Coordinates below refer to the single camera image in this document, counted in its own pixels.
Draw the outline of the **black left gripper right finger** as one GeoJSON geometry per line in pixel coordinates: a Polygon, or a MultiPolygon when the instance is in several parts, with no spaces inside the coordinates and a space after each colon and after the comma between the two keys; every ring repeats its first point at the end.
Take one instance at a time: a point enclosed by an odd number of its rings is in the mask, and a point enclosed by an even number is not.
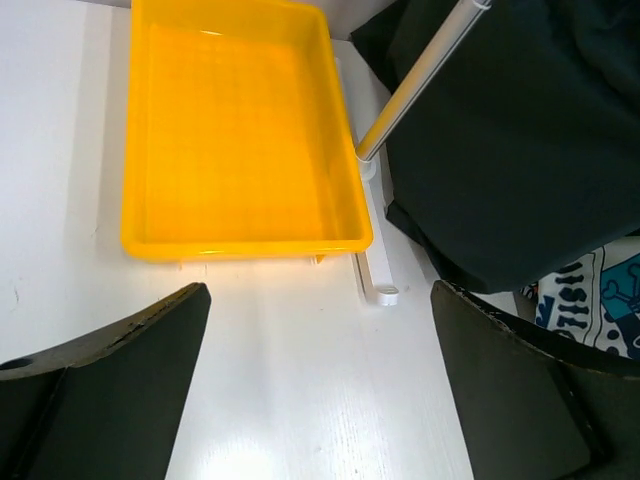
{"type": "Polygon", "coordinates": [[[638,362],[446,281],[431,304],[475,478],[638,478],[638,362]]]}

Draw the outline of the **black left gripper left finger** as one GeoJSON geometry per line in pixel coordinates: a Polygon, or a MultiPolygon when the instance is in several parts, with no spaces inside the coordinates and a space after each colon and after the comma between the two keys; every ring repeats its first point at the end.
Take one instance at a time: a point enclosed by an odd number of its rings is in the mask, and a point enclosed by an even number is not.
{"type": "Polygon", "coordinates": [[[1,365],[4,479],[165,477],[211,297],[191,283],[142,311],[1,365]]]}

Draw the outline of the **patterned blue orange shorts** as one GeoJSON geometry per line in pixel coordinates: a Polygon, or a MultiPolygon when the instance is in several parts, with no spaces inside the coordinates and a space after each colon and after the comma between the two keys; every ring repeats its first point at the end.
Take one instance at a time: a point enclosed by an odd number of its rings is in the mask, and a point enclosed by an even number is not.
{"type": "Polygon", "coordinates": [[[612,355],[639,359],[639,238],[581,256],[521,290],[533,323],[612,355]]]}

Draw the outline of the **white metal clothes rack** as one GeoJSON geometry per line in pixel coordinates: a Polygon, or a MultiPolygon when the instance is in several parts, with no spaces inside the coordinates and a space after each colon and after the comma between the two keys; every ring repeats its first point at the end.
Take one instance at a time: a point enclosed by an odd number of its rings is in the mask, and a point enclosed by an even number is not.
{"type": "Polygon", "coordinates": [[[359,138],[356,129],[351,129],[373,229],[371,245],[367,250],[355,254],[354,258],[364,297],[372,305],[391,307],[399,299],[399,289],[392,277],[371,187],[380,165],[380,150],[400,120],[491,5],[490,1],[457,2],[366,134],[359,138]]]}

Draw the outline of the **yellow plastic tray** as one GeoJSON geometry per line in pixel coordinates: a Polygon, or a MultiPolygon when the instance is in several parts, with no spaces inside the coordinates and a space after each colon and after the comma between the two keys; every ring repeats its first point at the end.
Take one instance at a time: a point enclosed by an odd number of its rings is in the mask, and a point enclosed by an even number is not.
{"type": "Polygon", "coordinates": [[[371,245],[321,9],[132,4],[120,237],[150,262],[324,257],[371,245]]]}

